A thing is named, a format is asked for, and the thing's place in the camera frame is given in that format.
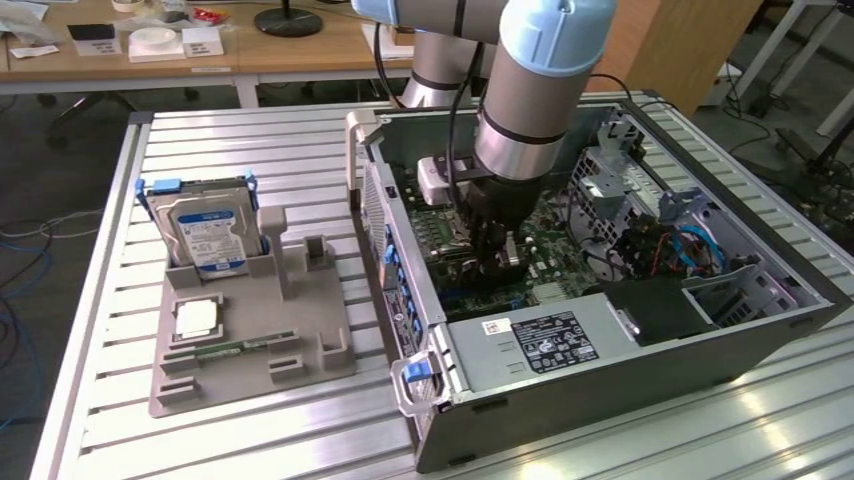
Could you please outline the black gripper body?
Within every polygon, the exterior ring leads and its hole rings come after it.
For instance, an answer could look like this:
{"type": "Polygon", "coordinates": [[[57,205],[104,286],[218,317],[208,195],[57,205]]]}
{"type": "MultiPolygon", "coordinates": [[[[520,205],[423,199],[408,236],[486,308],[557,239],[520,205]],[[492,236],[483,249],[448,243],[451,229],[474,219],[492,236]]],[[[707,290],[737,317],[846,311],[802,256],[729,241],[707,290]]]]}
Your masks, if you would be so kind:
{"type": "Polygon", "coordinates": [[[512,181],[484,177],[474,180],[466,195],[472,217],[496,222],[503,228],[518,228],[537,207],[542,189],[541,179],[512,181]]]}

